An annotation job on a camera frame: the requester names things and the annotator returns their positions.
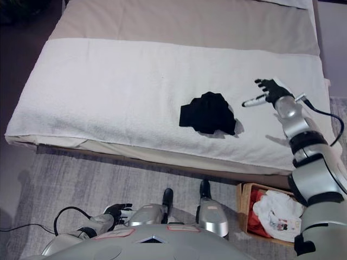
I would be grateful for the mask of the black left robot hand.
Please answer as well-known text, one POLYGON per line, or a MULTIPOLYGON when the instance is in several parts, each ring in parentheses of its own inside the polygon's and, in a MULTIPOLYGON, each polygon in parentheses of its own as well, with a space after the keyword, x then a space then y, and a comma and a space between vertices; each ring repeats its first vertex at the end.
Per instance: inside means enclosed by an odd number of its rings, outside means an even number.
POLYGON ((114 225, 125 224, 133 214, 131 203, 114 204, 108 206, 104 214, 109 214, 113 217, 114 225))

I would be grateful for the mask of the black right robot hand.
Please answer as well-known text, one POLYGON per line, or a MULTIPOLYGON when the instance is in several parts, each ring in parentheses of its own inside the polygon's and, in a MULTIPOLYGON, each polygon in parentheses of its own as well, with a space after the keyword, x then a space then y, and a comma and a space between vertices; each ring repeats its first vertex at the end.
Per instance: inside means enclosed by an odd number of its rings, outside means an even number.
POLYGON ((294 97, 293 94, 285 87, 279 85, 275 79, 256 79, 254 83, 261 88, 263 94, 253 99, 244 101, 242 107, 253 107, 264 103, 271 103, 275 107, 275 103, 283 97, 294 97))

